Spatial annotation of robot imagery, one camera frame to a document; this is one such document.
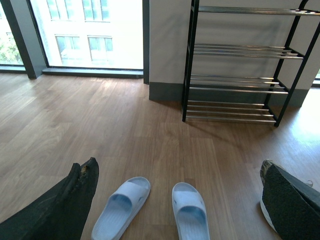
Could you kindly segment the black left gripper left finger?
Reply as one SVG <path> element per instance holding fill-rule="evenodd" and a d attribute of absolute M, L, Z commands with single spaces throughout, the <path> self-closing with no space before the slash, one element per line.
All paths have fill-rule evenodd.
<path fill-rule="evenodd" d="M 2 240 L 79 240 L 99 178 L 91 157 L 74 163 L 67 177 L 0 224 Z"/>

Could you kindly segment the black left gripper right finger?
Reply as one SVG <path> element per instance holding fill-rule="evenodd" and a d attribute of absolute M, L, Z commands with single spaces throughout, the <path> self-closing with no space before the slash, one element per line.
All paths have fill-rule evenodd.
<path fill-rule="evenodd" d="M 269 159 L 262 162 L 261 199 L 283 240 L 320 238 L 320 193 Z"/>

